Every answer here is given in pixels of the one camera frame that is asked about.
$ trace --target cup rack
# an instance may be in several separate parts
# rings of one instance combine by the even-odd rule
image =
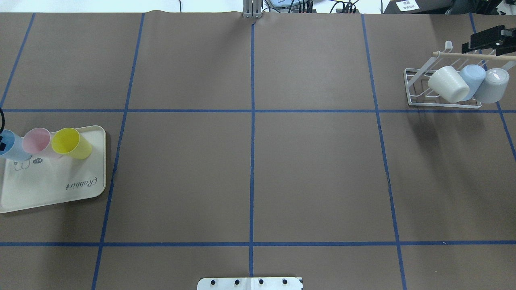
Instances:
[[[469,61],[478,61],[478,65],[484,65],[490,60],[506,61],[502,69],[508,71],[516,65],[516,56],[496,56],[493,55],[495,50],[490,54],[481,54],[479,50],[470,53],[451,53],[453,44],[451,41],[446,41],[444,44],[444,51],[436,51],[432,53],[432,57],[419,69],[406,68],[405,76],[405,90],[407,92],[407,100],[410,106],[432,106],[432,107],[454,107],[454,108],[471,108],[478,109],[482,103],[476,99],[461,101],[458,103],[449,103],[440,95],[435,93],[428,87],[428,79],[437,69],[443,67],[442,60],[445,58],[452,59],[453,62],[449,65],[460,71]]]

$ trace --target sticker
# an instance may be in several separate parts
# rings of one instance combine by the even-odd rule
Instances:
[[[396,5],[398,5],[399,11],[401,12],[419,9],[416,0],[400,1],[396,2]]]

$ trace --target white tray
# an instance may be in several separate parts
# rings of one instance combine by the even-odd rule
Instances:
[[[3,159],[0,213],[92,198],[104,191],[106,131],[100,126],[77,130],[92,145],[91,155],[84,160],[40,158],[37,154],[23,162]]]

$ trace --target white bracket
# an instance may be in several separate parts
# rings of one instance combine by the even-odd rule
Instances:
[[[303,278],[204,278],[197,290],[303,290]]]
[[[263,0],[244,0],[244,18],[262,18]]]

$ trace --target gray metal bracket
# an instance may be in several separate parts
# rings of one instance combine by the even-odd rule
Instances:
[[[262,18],[263,0],[244,0],[244,18]]]

